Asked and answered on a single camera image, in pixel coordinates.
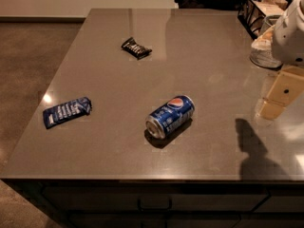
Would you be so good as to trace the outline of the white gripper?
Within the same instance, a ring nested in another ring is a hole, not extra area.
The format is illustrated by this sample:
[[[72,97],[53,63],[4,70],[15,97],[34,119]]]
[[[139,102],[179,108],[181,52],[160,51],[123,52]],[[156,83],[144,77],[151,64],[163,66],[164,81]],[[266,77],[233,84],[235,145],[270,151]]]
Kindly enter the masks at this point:
[[[293,0],[275,23],[273,57],[286,64],[262,99],[257,114],[276,119],[304,91],[304,0]]]

